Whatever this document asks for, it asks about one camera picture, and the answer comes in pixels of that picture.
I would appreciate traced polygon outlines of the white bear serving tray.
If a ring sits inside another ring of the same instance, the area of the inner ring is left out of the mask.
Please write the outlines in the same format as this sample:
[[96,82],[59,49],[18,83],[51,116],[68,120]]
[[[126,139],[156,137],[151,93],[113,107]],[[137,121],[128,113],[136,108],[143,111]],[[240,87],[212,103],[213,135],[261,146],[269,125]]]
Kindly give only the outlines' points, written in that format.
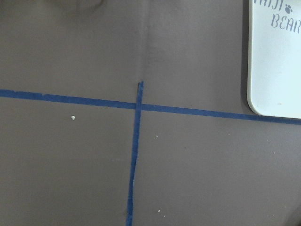
[[247,101],[257,115],[301,117],[301,2],[249,2]]

